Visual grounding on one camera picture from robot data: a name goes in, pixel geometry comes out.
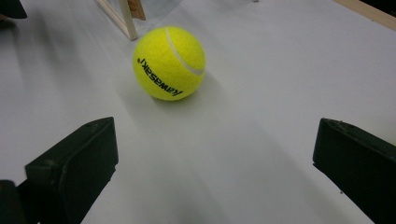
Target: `wooden stick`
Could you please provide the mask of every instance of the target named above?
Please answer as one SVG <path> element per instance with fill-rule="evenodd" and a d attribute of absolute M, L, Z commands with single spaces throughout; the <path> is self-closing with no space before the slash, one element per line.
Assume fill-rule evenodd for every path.
<path fill-rule="evenodd" d="M 348 7 L 362 16 L 369 18 L 370 20 L 376 21 L 389 29 L 396 31 L 396 18 L 390 16 L 388 13 L 383 12 L 375 7 L 371 7 L 359 0 L 334 0 L 335 2 Z"/>

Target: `white table surface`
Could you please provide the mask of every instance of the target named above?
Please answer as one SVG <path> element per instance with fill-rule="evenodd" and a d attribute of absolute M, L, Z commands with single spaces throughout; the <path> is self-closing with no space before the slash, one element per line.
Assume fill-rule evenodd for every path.
<path fill-rule="evenodd" d="M 93 0 L 22 3 L 0 30 L 0 179 L 111 116 L 120 164 L 84 224 L 372 223 L 312 153 L 321 118 L 396 143 L 396 32 L 331 0 L 184 0 L 158 26 L 201 40 L 206 77 L 169 103 Z"/>

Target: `tennis ball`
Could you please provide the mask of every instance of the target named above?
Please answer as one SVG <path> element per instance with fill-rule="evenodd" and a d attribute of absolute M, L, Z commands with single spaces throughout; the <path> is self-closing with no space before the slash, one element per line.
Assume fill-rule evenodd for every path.
<path fill-rule="evenodd" d="M 134 74 L 152 97 L 175 101 L 189 96 L 205 76 L 205 53 L 188 31 L 167 26 L 145 34 L 133 57 Z"/>

